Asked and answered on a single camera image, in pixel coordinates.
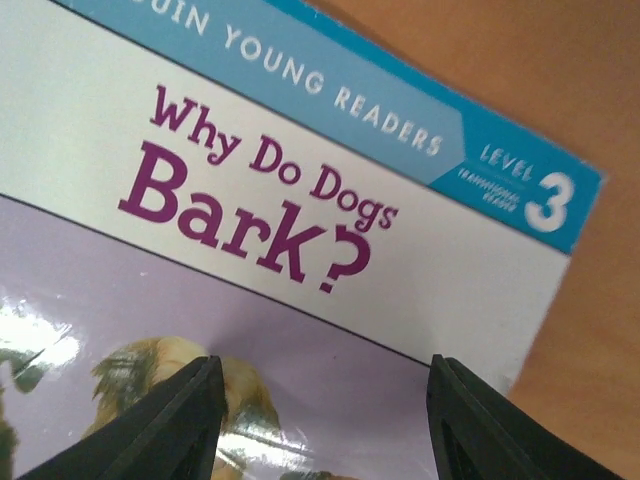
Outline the dog picture book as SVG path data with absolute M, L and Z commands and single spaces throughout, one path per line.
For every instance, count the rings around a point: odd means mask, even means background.
M 511 387 L 602 183 L 299 1 L 5 1 L 7 476 L 210 354 L 217 478 L 434 479 L 432 356 Z

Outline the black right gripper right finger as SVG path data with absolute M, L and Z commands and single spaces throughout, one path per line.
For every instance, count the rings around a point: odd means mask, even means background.
M 452 357 L 432 357 L 427 413 L 441 479 L 619 477 L 546 430 Z

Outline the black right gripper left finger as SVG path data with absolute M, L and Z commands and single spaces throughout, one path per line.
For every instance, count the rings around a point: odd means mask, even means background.
M 198 357 L 23 479 L 208 479 L 225 415 L 217 356 Z

